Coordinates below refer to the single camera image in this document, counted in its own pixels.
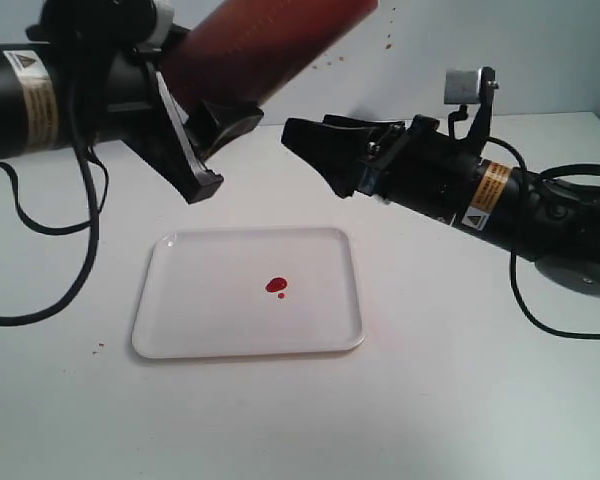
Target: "red bottle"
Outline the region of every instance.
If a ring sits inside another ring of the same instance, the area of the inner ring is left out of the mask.
[[[187,112],[201,100],[268,100],[353,29],[378,0],[226,0],[172,51],[162,72]]]

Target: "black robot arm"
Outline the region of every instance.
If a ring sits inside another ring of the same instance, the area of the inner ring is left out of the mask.
[[[559,179],[600,175],[600,166],[536,174],[522,159],[521,168],[509,168],[482,158],[487,142],[517,154],[490,136],[495,72],[451,72],[447,80],[446,102],[462,104],[449,118],[450,135],[423,116],[408,128],[327,116],[322,123],[289,120],[282,142],[342,198],[360,192],[397,203],[515,250],[556,283],[600,298],[600,187]],[[454,126],[468,118],[468,103],[480,110],[469,135],[457,139]]]

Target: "red spill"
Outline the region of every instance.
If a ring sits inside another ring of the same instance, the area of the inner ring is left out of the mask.
[[[277,293],[287,288],[287,286],[289,286],[289,282],[286,279],[277,277],[269,282],[265,290],[269,293]]]

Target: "plastic tray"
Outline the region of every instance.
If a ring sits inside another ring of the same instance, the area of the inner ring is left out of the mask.
[[[288,286],[268,292],[276,278]],[[143,357],[176,359],[339,352],[363,340],[347,235],[295,228],[162,239],[132,343]]]

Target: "white wall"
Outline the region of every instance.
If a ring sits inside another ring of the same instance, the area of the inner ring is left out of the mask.
[[[177,21],[190,26],[220,3],[172,1]],[[271,100],[267,123],[326,112],[442,116],[449,111],[442,105],[446,68],[485,64],[498,70],[503,87],[499,114],[600,107],[600,0],[380,3],[373,17],[315,63],[317,70],[309,69]],[[36,19],[40,4],[0,0],[0,41],[24,40],[22,30]]]

